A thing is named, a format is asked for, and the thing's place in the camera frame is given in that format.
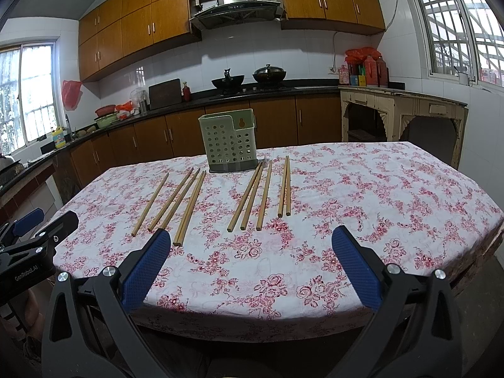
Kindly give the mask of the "wooden chopstick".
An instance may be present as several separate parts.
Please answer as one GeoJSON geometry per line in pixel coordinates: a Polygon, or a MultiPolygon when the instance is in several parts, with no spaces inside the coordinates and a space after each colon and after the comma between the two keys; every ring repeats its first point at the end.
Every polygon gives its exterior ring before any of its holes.
{"type": "Polygon", "coordinates": [[[182,218],[180,227],[177,230],[176,236],[174,238],[174,246],[181,247],[184,244],[185,234],[187,232],[189,222],[191,221],[191,216],[194,211],[195,205],[197,203],[197,198],[200,194],[201,188],[203,186],[203,181],[207,175],[206,171],[203,171],[199,178],[197,179],[197,184],[192,191],[191,198],[189,200],[188,206],[185,208],[185,213],[182,218]]]}
{"type": "Polygon", "coordinates": [[[172,207],[170,208],[169,212],[168,212],[168,215],[165,217],[165,219],[163,220],[162,224],[160,225],[160,228],[161,229],[165,229],[169,222],[171,221],[171,219],[173,218],[174,214],[177,212],[177,210],[179,209],[180,207],[180,204],[182,203],[183,199],[185,198],[185,195],[188,193],[189,189],[191,188],[192,184],[195,182],[195,180],[197,179],[197,176],[199,174],[200,170],[197,169],[196,173],[186,181],[185,183],[185,186],[183,187],[183,189],[178,193],[178,196],[177,198],[175,199],[174,201],[174,204],[172,205],[172,207]]]}
{"type": "Polygon", "coordinates": [[[147,205],[144,207],[144,210],[142,211],[142,213],[140,214],[138,220],[137,220],[137,223],[135,223],[135,226],[131,232],[131,236],[132,237],[135,237],[138,233],[138,230],[140,230],[140,227],[142,226],[143,222],[144,222],[144,219],[146,218],[148,212],[150,211],[150,208],[152,207],[152,205],[154,204],[155,200],[156,200],[156,197],[157,195],[159,195],[159,193],[161,192],[162,190],[162,187],[164,186],[165,182],[168,180],[168,177],[169,177],[169,172],[167,172],[164,177],[162,178],[162,180],[159,182],[158,186],[156,187],[156,190],[154,191],[154,193],[150,196],[150,199],[147,203],[147,205]]]}
{"type": "Polygon", "coordinates": [[[252,210],[252,207],[255,202],[255,195],[256,195],[257,189],[259,187],[259,182],[261,180],[261,175],[262,175],[264,165],[265,165],[265,161],[263,160],[261,163],[259,163],[259,166],[257,166],[257,172],[255,173],[253,181],[252,181],[252,187],[249,192],[247,205],[246,205],[246,208],[245,208],[245,211],[244,211],[244,214],[242,217],[242,221],[240,224],[240,230],[246,230],[248,227],[249,217],[250,217],[251,210],[252,210]]]}
{"type": "Polygon", "coordinates": [[[286,180],[288,176],[288,165],[289,165],[289,156],[286,156],[284,158],[284,163],[283,163],[283,174],[282,174],[282,181],[281,181],[281,188],[280,188],[280,194],[278,198],[278,209],[277,209],[277,216],[278,218],[283,217],[283,209],[284,209],[284,198],[285,198],[285,192],[286,192],[286,180]]]}
{"type": "Polygon", "coordinates": [[[256,222],[256,230],[257,231],[261,231],[262,226],[263,226],[263,222],[264,222],[264,217],[265,217],[265,213],[266,213],[266,203],[267,203],[268,192],[269,192],[269,187],[270,187],[270,183],[271,183],[271,176],[272,176],[272,164],[273,164],[273,161],[270,160],[269,165],[268,165],[268,169],[267,169],[267,173],[266,173],[266,181],[265,181],[265,185],[264,185],[264,189],[263,189],[263,194],[262,194],[262,198],[261,198],[261,207],[260,207],[257,222],[256,222]]]}
{"type": "Polygon", "coordinates": [[[157,215],[154,217],[154,219],[151,221],[151,223],[149,224],[148,226],[148,230],[149,231],[153,231],[154,228],[156,227],[156,224],[158,224],[158,222],[161,220],[161,218],[163,217],[163,215],[165,214],[166,210],[168,209],[168,207],[171,205],[171,203],[174,201],[175,197],[178,195],[178,193],[180,192],[180,190],[183,188],[183,186],[185,185],[186,181],[188,180],[188,178],[191,176],[193,172],[193,168],[189,169],[189,171],[185,174],[185,176],[183,177],[183,179],[180,181],[180,183],[178,184],[178,186],[174,189],[174,191],[171,193],[171,195],[168,197],[168,199],[166,200],[166,202],[164,203],[164,205],[162,206],[161,210],[159,211],[159,213],[157,213],[157,215]]]}
{"type": "Polygon", "coordinates": [[[285,190],[284,190],[284,203],[285,203],[285,215],[290,216],[291,215],[291,196],[290,196],[290,159],[289,155],[286,156],[285,158],[285,190]]]}
{"type": "Polygon", "coordinates": [[[238,206],[235,209],[235,212],[233,213],[232,219],[231,219],[230,223],[228,224],[228,226],[226,228],[228,232],[233,232],[233,230],[234,230],[234,228],[236,226],[236,223],[238,221],[238,218],[239,218],[239,216],[240,216],[240,214],[241,214],[241,212],[243,210],[243,206],[245,204],[245,201],[247,201],[247,198],[249,197],[249,193],[251,192],[251,189],[252,189],[252,187],[254,185],[254,182],[255,182],[258,174],[259,174],[259,170],[263,166],[263,164],[264,164],[263,161],[261,161],[258,164],[258,166],[256,167],[256,169],[255,169],[252,177],[250,178],[249,183],[248,183],[248,185],[247,185],[247,187],[246,187],[246,189],[245,189],[245,191],[244,191],[244,193],[243,193],[243,195],[242,195],[242,197],[241,197],[241,199],[240,199],[240,201],[238,203],[238,206]]]}

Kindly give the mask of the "stacked bowls on counter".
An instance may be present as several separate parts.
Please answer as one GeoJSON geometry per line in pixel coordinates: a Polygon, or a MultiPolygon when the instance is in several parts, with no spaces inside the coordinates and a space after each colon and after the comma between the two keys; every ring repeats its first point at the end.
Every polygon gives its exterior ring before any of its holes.
{"type": "Polygon", "coordinates": [[[117,113],[113,104],[98,108],[96,111],[96,125],[99,129],[112,125],[117,120],[117,113]]]}

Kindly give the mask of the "red hanging plastic bag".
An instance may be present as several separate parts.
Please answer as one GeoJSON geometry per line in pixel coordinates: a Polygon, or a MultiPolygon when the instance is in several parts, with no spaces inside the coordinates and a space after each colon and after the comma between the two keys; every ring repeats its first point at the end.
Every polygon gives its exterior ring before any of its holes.
{"type": "Polygon", "coordinates": [[[82,96],[82,83],[75,80],[64,80],[61,85],[61,100],[65,110],[73,111],[78,107],[82,96]]]}

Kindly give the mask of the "dark cutting board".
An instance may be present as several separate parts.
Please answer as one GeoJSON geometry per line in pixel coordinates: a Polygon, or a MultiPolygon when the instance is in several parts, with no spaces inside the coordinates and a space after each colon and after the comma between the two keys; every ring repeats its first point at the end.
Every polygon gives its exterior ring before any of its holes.
{"type": "Polygon", "coordinates": [[[172,107],[182,102],[182,88],[179,78],[149,87],[150,110],[172,107]]]}

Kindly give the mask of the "floral pink tablecloth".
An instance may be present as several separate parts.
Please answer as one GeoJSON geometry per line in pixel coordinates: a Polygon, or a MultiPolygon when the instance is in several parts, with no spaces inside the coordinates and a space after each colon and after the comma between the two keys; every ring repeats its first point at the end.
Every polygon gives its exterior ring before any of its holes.
{"type": "Polygon", "coordinates": [[[263,150],[267,164],[246,230],[227,231],[249,172],[207,173],[184,244],[147,301],[189,314],[340,318],[359,301],[331,249],[348,228],[386,263],[457,275],[503,230],[502,209],[473,180],[409,142],[323,143],[263,150]],[[284,158],[291,215],[278,218],[284,158]],[[256,222],[270,160],[261,231],[256,222]]]}

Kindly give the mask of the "small red bottle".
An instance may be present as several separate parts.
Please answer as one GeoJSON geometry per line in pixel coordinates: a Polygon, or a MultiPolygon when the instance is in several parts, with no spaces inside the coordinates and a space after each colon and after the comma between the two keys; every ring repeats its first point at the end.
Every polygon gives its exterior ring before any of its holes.
{"type": "Polygon", "coordinates": [[[182,88],[183,98],[185,101],[190,101],[191,99],[191,89],[186,82],[183,83],[182,88]]]}

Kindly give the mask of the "green perforated utensil holder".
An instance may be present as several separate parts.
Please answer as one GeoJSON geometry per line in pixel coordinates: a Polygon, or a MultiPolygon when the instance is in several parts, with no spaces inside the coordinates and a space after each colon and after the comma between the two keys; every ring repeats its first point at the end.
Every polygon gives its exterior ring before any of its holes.
{"type": "Polygon", "coordinates": [[[210,172],[241,172],[257,167],[251,108],[204,114],[198,121],[210,172]]]}

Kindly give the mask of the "cream carved side table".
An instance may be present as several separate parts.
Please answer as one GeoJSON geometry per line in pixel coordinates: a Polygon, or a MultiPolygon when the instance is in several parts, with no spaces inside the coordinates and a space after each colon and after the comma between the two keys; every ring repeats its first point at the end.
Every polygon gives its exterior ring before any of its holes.
{"type": "Polygon", "coordinates": [[[455,147],[449,165],[455,169],[459,167],[468,116],[467,103],[425,93],[378,87],[341,85],[339,91],[344,142],[348,142],[348,106],[351,104],[378,112],[389,142],[397,142],[410,122],[417,117],[447,119],[455,128],[455,147]]]}

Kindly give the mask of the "black wok left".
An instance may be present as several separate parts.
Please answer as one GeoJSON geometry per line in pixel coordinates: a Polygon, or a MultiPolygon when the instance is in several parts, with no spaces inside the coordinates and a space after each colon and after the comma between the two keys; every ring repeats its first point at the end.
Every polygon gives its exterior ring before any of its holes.
{"type": "Polygon", "coordinates": [[[225,93],[235,93],[240,90],[244,81],[243,75],[232,75],[230,68],[224,69],[224,76],[212,80],[213,86],[225,93]]]}

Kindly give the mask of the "wooden upper cabinets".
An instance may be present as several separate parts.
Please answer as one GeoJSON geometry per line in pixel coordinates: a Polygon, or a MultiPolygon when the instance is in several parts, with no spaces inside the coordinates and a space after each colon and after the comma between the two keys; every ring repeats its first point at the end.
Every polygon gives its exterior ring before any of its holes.
{"type": "Polygon", "coordinates": [[[385,31],[379,0],[105,0],[78,24],[81,81],[148,55],[197,42],[203,30],[261,20],[283,29],[374,35],[385,31]]]}

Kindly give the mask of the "wooden cabinets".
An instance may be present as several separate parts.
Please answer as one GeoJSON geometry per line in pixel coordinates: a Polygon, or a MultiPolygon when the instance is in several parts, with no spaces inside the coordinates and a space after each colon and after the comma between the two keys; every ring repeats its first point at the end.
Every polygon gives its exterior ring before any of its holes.
{"type": "Polygon", "coordinates": [[[97,132],[53,158],[56,186],[67,201],[111,167],[203,154],[198,118],[248,107],[255,115],[259,149],[342,140],[341,101],[336,93],[235,101],[97,132]]]}
{"type": "Polygon", "coordinates": [[[379,0],[105,0],[78,24],[81,81],[148,55],[197,42],[203,30],[261,20],[283,29],[374,35],[385,31],[379,0]]]}

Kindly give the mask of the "wooden lower cabinets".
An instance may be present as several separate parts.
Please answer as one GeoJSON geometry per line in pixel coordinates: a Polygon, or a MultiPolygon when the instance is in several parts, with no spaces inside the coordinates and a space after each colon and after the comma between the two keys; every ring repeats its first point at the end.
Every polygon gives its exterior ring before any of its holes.
{"type": "Polygon", "coordinates": [[[203,154],[198,118],[248,107],[255,115],[259,149],[342,140],[341,101],[336,93],[235,101],[97,132],[53,158],[56,186],[67,201],[111,167],[203,154]]]}

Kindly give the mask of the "black lidded wok right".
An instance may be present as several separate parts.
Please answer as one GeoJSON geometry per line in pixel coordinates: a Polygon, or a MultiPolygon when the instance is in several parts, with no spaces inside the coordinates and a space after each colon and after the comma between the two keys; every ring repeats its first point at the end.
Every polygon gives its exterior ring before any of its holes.
{"type": "Polygon", "coordinates": [[[286,71],[280,66],[266,64],[258,68],[253,73],[253,78],[257,84],[264,87],[279,87],[286,77],[286,71]]]}

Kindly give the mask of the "red bottles and bag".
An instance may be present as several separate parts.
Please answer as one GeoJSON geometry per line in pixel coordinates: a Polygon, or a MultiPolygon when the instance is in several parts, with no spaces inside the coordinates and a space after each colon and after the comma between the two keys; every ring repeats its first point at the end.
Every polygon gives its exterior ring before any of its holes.
{"type": "Polygon", "coordinates": [[[338,72],[340,84],[387,87],[390,81],[383,55],[372,47],[346,50],[338,72]]]}

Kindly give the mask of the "steel range hood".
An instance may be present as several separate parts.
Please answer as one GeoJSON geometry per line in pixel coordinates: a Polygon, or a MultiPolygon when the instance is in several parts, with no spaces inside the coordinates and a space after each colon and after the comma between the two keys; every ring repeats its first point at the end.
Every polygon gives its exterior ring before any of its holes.
{"type": "Polygon", "coordinates": [[[285,17],[283,0],[190,0],[190,23],[211,30],[285,17]]]}

